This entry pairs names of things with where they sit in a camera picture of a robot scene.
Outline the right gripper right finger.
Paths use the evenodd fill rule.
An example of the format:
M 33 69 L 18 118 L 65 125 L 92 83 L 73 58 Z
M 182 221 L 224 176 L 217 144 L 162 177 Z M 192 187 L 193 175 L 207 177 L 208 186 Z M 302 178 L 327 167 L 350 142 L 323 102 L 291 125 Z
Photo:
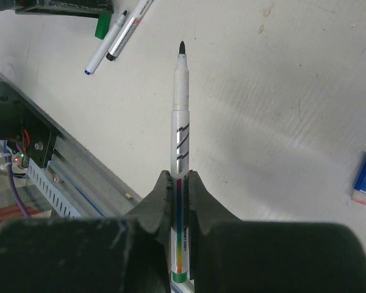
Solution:
M 244 221 L 188 177 L 196 292 L 366 292 L 366 254 L 337 223 Z

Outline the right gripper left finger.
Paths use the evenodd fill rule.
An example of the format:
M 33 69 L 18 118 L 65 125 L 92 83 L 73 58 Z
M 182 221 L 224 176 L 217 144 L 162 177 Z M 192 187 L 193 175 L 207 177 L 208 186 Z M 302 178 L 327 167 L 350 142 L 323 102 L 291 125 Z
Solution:
M 0 292 L 170 292 L 171 177 L 118 217 L 0 224 Z

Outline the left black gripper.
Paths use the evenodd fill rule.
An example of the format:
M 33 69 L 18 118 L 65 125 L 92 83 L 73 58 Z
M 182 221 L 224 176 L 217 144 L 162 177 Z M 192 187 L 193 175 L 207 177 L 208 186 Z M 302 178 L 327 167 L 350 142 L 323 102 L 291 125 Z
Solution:
M 113 1 L 47 0 L 47 1 L 0 1 L 0 11 L 14 10 L 17 14 L 54 15 L 103 15 L 113 14 Z

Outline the white marker green end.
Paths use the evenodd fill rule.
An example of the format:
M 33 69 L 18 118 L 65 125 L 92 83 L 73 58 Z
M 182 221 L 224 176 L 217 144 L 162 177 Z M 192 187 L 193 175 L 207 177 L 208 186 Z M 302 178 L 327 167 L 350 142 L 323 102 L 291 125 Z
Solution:
M 127 20 L 125 21 L 123 28 L 120 30 L 117 37 L 114 39 L 113 43 L 109 47 L 106 54 L 107 60 L 114 61 L 118 57 L 152 3 L 153 0 L 140 0 L 137 3 L 133 11 L 130 13 Z

